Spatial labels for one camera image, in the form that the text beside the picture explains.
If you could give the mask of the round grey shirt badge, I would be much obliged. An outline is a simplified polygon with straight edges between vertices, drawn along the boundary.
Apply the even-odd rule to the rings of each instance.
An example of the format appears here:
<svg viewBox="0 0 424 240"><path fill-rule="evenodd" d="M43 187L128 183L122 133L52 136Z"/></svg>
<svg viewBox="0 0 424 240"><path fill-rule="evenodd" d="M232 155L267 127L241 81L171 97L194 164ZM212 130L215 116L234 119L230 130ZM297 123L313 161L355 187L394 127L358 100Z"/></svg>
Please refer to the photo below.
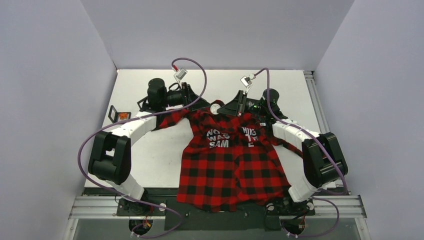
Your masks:
<svg viewBox="0 0 424 240"><path fill-rule="evenodd" d="M210 105L209 110L210 110L210 112L211 112L213 115L218 115L218 114L219 114L218 110L219 110L220 108L221 108L221 106L220 106L219 104L214 103L214 104L211 104L211 105Z"/></svg>

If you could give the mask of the orange gold brooch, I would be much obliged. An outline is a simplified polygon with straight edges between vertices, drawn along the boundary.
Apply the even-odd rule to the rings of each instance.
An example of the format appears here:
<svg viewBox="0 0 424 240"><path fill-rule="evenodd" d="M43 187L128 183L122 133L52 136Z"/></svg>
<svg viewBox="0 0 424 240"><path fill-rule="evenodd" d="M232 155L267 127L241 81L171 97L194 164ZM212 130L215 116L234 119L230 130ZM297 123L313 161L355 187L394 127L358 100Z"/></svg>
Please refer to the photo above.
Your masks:
<svg viewBox="0 0 424 240"><path fill-rule="evenodd" d="M127 120L129 118L129 114L127 112L121 112L119 114L119 119L122 120Z"/></svg>

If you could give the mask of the red black plaid shirt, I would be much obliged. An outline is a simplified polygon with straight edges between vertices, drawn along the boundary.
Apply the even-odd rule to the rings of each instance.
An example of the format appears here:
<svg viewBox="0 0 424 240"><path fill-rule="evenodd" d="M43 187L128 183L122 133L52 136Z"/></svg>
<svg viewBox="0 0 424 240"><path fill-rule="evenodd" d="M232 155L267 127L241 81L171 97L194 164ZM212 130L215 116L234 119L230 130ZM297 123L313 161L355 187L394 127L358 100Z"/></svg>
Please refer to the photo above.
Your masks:
<svg viewBox="0 0 424 240"><path fill-rule="evenodd" d="M187 119L192 139L182 151L176 200L207 212L233 212L243 202L264 205L289 187L275 146L302 156L274 137L258 116L213 114L208 108L182 109L163 116L165 129Z"/></svg>

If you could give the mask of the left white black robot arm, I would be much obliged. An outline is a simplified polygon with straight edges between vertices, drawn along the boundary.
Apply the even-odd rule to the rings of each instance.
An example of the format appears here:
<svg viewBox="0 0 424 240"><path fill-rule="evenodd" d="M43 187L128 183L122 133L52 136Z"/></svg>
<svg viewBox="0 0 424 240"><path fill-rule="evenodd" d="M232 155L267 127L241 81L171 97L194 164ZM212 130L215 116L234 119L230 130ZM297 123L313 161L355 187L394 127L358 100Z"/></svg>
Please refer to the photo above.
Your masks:
<svg viewBox="0 0 424 240"><path fill-rule="evenodd" d="M122 193L136 215L143 215L149 210L149 201L145 188L131 175L132 145L159 127L168 107L182 105L194 112L211 105L195 94L189 84L181 82L177 85L177 89L168 90L163 79L151 79L135 120L112 131L102 130L94 137L88 172Z"/></svg>

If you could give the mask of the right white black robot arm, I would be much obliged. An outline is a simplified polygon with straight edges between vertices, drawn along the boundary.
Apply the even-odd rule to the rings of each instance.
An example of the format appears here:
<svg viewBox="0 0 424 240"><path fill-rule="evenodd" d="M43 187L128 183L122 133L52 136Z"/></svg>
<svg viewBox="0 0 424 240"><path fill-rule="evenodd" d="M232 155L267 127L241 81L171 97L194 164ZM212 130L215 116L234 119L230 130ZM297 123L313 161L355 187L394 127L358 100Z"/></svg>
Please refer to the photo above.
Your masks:
<svg viewBox="0 0 424 240"><path fill-rule="evenodd" d="M283 209L294 214L302 207L302 202L322 191L327 184L336 180L345 182L349 169L337 137L331 132L308 130L289 119L278 106L279 98L279 92L273 88L264 90L260 99L248 98L245 91L239 90L229 103L223 106L214 103L210 110L215 115L238 118L251 114L259 119L267 133L301 153L303 174L291 184L289 195L282 199Z"/></svg>

